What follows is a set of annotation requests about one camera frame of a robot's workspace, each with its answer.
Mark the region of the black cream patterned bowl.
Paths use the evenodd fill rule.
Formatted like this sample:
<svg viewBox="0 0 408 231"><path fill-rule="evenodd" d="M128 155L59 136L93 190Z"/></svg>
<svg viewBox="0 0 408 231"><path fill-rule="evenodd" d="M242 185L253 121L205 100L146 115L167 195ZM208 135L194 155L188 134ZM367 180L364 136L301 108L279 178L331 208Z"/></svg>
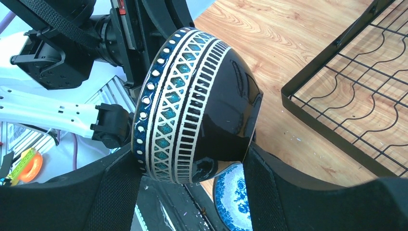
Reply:
<svg viewBox="0 0 408 231"><path fill-rule="evenodd" d="M153 60L136 104L132 152L153 180L212 179L244 160L263 92L242 57L194 27L175 31Z"/></svg>

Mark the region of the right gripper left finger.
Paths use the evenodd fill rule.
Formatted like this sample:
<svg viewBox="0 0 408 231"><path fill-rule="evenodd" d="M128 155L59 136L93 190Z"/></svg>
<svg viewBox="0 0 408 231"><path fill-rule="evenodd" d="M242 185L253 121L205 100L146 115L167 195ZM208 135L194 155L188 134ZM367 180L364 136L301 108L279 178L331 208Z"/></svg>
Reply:
<svg viewBox="0 0 408 231"><path fill-rule="evenodd" d="M142 174L126 145L44 183L0 189L3 231L128 231Z"/></svg>

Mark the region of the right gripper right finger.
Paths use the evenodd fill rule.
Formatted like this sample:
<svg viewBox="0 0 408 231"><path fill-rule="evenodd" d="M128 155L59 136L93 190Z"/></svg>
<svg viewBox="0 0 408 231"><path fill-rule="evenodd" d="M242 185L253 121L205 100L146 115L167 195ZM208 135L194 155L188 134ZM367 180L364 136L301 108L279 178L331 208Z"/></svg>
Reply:
<svg viewBox="0 0 408 231"><path fill-rule="evenodd" d="M255 231L405 231L408 181L344 187L305 174L251 143L243 161Z"/></svg>

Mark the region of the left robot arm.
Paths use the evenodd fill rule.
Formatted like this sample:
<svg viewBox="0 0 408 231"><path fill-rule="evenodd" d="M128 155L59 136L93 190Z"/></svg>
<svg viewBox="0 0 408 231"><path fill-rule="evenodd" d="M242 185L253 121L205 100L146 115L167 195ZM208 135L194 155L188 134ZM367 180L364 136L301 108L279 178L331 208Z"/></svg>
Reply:
<svg viewBox="0 0 408 231"><path fill-rule="evenodd" d="M121 67L125 87L142 85L159 49L178 29L193 27L184 0L110 0L109 13L95 15L94 0L5 0L27 23L26 42L10 63L47 90L67 90L88 82L95 62ZM133 112L117 104L84 109L52 107L26 99L28 109L11 113L28 127L66 130L118 148L132 139Z"/></svg>

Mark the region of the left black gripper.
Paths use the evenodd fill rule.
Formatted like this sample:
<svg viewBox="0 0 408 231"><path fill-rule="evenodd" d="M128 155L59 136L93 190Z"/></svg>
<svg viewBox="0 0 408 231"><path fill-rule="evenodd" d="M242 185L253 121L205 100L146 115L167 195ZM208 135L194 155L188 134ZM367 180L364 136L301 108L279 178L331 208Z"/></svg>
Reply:
<svg viewBox="0 0 408 231"><path fill-rule="evenodd" d="M141 86L156 54L178 29L193 27L184 0L113 0L109 14L94 15L101 41L92 52L99 62L123 69L125 86Z"/></svg>

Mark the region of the black wire dish rack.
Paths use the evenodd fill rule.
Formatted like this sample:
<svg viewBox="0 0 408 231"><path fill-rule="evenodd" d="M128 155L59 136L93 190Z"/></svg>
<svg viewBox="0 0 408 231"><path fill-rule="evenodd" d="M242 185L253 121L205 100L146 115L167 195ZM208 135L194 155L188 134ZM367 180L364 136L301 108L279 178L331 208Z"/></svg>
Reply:
<svg viewBox="0 0 408 231"><path fill-rule="evenodd" d="M407 1L373 1L281 96L289 112L376 176L407 177Z"/></svg>

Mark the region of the blue floral bowl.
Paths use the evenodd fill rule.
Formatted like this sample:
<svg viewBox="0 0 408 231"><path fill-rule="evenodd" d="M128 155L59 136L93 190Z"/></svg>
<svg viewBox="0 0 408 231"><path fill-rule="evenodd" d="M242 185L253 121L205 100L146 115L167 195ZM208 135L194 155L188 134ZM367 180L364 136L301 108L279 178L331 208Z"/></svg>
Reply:
<svg viewBox="0 0 408 231"><path fill-rule="evenodd" d="M214 179L213 201L228 230L253 229L242 164L231 165Z"/></svg>

